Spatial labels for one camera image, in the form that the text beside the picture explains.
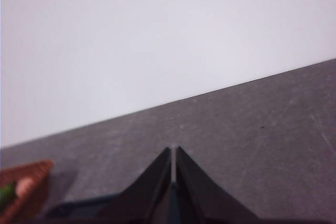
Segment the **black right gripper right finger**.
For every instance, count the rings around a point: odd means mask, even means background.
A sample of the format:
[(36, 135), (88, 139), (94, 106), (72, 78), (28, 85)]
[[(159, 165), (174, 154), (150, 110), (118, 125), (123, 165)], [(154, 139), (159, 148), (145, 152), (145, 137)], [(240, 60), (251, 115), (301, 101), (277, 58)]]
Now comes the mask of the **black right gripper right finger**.
[(258, 223), (260, 218), (218, 186), (181, 147), (176, 185), (182, 223)]

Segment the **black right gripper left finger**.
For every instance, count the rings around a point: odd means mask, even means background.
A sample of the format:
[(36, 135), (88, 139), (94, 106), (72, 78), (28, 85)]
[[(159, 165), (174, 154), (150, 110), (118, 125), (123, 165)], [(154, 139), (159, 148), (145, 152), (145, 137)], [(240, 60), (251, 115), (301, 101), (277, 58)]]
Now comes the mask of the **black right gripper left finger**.
[(166, 147), (147, 169), (95, 217), (106, 223), (149, 223), (171, 181), (171, 149)]

